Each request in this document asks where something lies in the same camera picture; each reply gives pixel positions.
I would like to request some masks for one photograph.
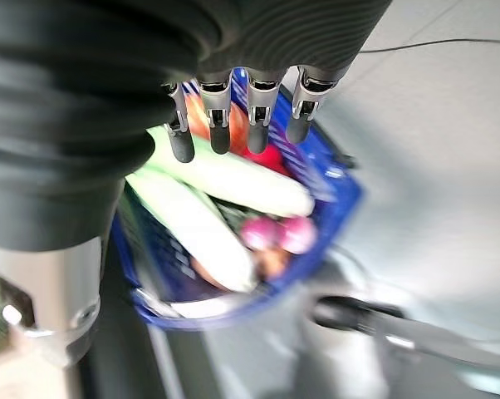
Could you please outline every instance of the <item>green vegetable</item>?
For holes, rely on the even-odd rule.
[[[149,132],[156,142],[156,150],[146,164],[151,169],[161,170],[215,198],[266,214],[292,217],[312,212],[312,197],[294,179],[234,154],[215,154],[209,141],[197,136],[193,138],[195,157],[183,164],[174,158],[163,127]]]
[[[194,256],[209,275],[233,291],[255,288],[250,253],[196,193],[172,177],[143,168],[126,177],[143,205]]]

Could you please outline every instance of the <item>black fingertip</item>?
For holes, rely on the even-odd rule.
[[[230,130],[229,126],[215,126],[209,128],[211,139],[211,148],[217,154],[226,154],[230,149]]]
[[[170,146],[173,149],[174,158],[187,164],[194,158],[193,138],[189,129],[169,133]]]
[[[248,129],[248,149],[253,154],[261,154],[268,144],[268,126],[263,126],[263,121],[257,121]]]
[[[298,144],[304,141],[309,133],[311,121],[305,118],[295,119],[291,117],[287,125],[287,140],[292,144]]]

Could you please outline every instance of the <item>red tomato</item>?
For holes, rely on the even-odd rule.
[[[203,111],[202,99],[198,94],[185,97],[187,117],[191,134],[209,140],[208,118]],[[247,148],[248,116],[232,102],[230,107],[230,151],[241,154]]]
[[[254,154],[247,148],[243,151],[242,155],[247,160],[251,160],[256,164],[265,166],[266,168],[274,170],[277,173],[291,177],[291,174],[285,169],[285,167],[283,167],[282,153],[272,144],[268,144],[267,148],[265,148],[261,154]]]

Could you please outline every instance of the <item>black wire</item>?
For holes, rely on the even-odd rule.
[[[500,44],[500,39],[470,39],[470,38],[459,38],[459,39],[444,39],[444,40],[433,40],[432,42],[421,42],[414,44],[407,44],[404,46],[397,47],[387,47],[387,48],[377,48],[374,50],[361,50],[359,54],[373,54],[376,52],[394,52],[396,50],[404,50],[412,47],[422,47],[430,46],[432,44],[443,44],[443,43],[455,43],[455,42],[472,42],[472,43],[492,43]]]

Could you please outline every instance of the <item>produce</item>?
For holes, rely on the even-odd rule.
[[[257,270],[266,280],[278,278],[287,270],[291,255],[283,248],[274,247],[255,252]]]
[[[268,249],[277,240],[278,225],[267,216],[247,219],[240,232],[241,239],[251,249]]]
[[[144,207],[202,264],[212,280],[233,291],[255,288],[251,254],[188,186],[145,168],[126,179]]]
[[[198,94],[185,97],[187,106],[188,122],[191,134],[209,140],[208,118],[203,111],[202,99]],[[241,154],[247,148],[248,116],[237,105],[232,103],[230,107],[230,151]]]
[[[215,154],[209,142],[199,137],[194,137],[194,160],[183,164],[174,158],[163,127],[149,132],[156,150],[146,168],[163,171],[213,197],[264,214],[292,217],[312,212],[314,204],[309,191],[294,179],[234,154]]]
[[[202,264],[197,259],[193,257],[191,257],[191,267],[194,269],[195,272],[199,274],[200,277],[202,277],[204,280],[206,280],[214,287],[222,289],[223,291],[229,291],[226,287],[224,287],[213,277],[211,277],[211,274],[208,273],[208,270],[204,266],[202,266]]]
[[[211,198],[224,221],[232,231],[239,232],[247,219],[261,216],[259,212],[246,206],[236,205],[218,198]]]
[[[316,227],[311,219],[305,217],[284,219],[278,243],[292,254],[304,254],[313,246],[316,236]]]
[[[267,148],[261,154],[254,154],[248,148],[243,151],[243,157],[247,160],[251,160],[256,164],[265,166],[270,170],[274,170],[277,173],[281,173],[285,176],[290,176],[289,172],[285,169],[282,163],[282,153],[280,150],[272,145],[268,144]]]

